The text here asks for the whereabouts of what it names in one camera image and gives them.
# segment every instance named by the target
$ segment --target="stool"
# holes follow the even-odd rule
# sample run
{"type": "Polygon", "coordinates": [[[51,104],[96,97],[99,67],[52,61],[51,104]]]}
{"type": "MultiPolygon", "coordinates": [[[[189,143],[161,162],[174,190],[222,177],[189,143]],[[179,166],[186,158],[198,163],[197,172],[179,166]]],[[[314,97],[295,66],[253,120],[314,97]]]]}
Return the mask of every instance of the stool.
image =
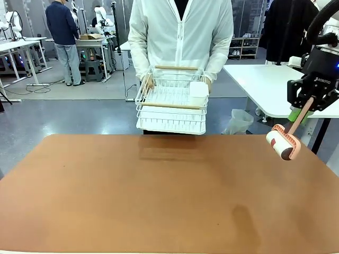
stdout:
{"type": "Polygon", "coordinates": [[[86,81],[96,80],[100,82],[104,78],[104,73],[100,66],[100,61],[85,61],[86,81]]]}

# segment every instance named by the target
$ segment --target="dish rack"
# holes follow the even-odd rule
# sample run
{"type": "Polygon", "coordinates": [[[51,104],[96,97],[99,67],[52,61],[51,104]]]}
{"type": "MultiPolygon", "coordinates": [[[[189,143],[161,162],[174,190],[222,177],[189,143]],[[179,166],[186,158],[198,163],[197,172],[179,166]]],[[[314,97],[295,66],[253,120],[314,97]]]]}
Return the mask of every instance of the dish rack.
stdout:
{"type": "Polygon", "coordinates": [[[206,82],[204,70],[192,67],[150,67],[136,97],[137,128],[157,132],[204,134],[208,96],[203,105],[192,105],[192,81],[206,82]]]}

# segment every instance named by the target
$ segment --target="white table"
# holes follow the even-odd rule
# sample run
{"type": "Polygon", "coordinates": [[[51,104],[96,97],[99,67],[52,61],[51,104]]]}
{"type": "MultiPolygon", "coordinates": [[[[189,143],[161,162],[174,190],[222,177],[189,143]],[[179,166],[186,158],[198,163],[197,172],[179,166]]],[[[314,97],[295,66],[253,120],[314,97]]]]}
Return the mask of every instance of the white table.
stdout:
{"type": "Polygon", "coordinates": [[[129,45],[129,42],[127,41],[127,42],[125,42],[124,44],[122,44],[120,46],[120,49],[122,51],[130,51],[131,50],[131,46],[129,45]]]}
{"type": "MultiPolygon", "coordinates": [[[[291,104],[287,101],[287,82],[300,79],[302,73],[276,65],[225,65],[224,70],[267,116],[289,117],[291,104]]],[[[339,118],[339,101],[322,112],[314,112],[309,118],[301,138],[305,145],[309,144],[318,119],[339,118]]],[[[339,157],[339,147],[333,157],[339,157]]]]}
{"type": "MultiPolygon", "coordinates": [[[[40,41],[34,41],[34,40],[19,40],[19,41],[0,43],[0,52],[5,54],[5,55],[10,55],[10,59],[11,59],[12,65],[13,65],[14,71],[16,73],[16,77],[17,77],[18,80],[21,80],[19,78],[19,75],[17,74],[16,65],[15,65],[15,62],[13,60],[12,53],[14,52],[15,49],[22,48],[23,51],[26,51],[27,59],[28,59],[28,62],[30,64],[30,69],[32,70],[32,74],[33,74],[34,81],[35,81],[34,84],[28,84],[28,85],[47,86],[48,84],[40,84],[39,83],[38,78],[37,78],[37,74],[35,73],[34,68],[32,68],[32,66],[34,66],[34,64],[33,64],[32,58],[31,58],[31,52],[30,52],[30,48],[29,47],[32,46],[32,45],[35,45],[35,44],[39,44],[39,47],[40,47],[40,50],[41,50],[41,53],[42,53],[42,48],[41,48],[40,41]]],[[[5,88],[5,87],[7,87],[9,85],[2,86],[2,83],[0,83],[0,88],[2,88],[2,91],[3,91],[3,93],[5,95],[6,95],[6,92],[5,92],[5,90],[3,90],[3,88],[5,88]]],[[[21,100],[20,99],[16,99],[16,100],[11,100],[11,101],[12,102],[20,102],[21,100]]]]}

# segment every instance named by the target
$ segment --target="white hooded jacket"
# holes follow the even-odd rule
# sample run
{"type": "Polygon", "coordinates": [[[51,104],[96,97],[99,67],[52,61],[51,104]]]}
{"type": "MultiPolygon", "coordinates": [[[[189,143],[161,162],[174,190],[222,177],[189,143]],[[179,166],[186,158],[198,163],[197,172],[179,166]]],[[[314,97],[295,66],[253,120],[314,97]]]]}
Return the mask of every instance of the white hooded jacket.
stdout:
{"type": "Polygon", "coordinates": [[[162,65],[202,68],[214,81],[232,37],[231,0],[189,0],[182,21],[174,0],[134,0],[128,40],[140,79],[162,65]]]}

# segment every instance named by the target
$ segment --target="gray wall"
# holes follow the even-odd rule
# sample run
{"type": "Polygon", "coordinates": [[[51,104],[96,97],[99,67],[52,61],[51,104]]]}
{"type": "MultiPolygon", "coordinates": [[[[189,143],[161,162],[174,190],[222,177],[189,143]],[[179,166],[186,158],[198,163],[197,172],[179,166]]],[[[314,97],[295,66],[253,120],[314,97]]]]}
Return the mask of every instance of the gray wall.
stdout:
{"type": "MultiPolygon", "coordinates": [[[[5,0],[9,11],[19,12],[23,22],[23,35],[27,37],[36,37],[41,34],[43,37],[50,38],[46,24],[44,10],[53,0],[5,0]]],[[[112,15],[111,2],[113,0],[76,0],[79,8],[86,12],[87,25],[92,24],[95,17],[94,7],[103,5],[108,15],[112,15]]],[[[132,10],[133,0],[115,0],[117,2],[117,23],[120,35],[120,42],[127,41],[129,33],[129,19],[132,10]]],[[[244,33],[256,32],[258,30],[254,25],[258,24],[257,17],[262,14],[264,0],[231,0],[233,4],[233,15],[235,23],[236,37],[242,37],[244,33]]],[[[80,29],[85,33],[85,24],[82,12],[78,13],[80,29]]],[[[44,47],[47,53],[53,54],[52,43],[45,42],[44,47]]]]}

